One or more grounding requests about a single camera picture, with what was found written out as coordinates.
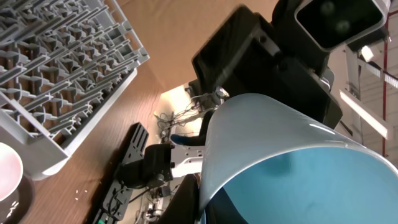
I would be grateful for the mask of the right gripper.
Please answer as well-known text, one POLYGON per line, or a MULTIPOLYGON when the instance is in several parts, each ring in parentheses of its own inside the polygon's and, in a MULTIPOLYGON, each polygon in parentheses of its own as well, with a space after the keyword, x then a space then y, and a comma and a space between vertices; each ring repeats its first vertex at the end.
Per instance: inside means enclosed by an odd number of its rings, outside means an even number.
POLYGON ((294 6, 277 5, 267 22, 238 5, 192 59, 204 92, 224 88, 231 97, 269 96, 329 128, 343 112, 324 79, 329 52, 319 48, 293 17, 294 6))

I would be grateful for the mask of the small blue cup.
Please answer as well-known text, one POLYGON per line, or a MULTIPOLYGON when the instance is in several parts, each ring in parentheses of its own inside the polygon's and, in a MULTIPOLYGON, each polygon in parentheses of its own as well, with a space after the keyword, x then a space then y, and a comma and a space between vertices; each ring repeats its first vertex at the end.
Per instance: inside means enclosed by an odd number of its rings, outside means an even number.
POLYGON ((268 96, 243 94, 210 119, 203 223, 396 223, 397 168, 268 96))

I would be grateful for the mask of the pink and white cup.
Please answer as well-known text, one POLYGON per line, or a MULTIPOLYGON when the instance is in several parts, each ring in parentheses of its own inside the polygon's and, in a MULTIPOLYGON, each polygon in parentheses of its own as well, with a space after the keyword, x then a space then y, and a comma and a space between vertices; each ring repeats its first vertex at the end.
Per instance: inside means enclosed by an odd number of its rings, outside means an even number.
POLYGON ((1 143, 1 201, 18 187, 24 173, 18 153, 7 144, 1 143))

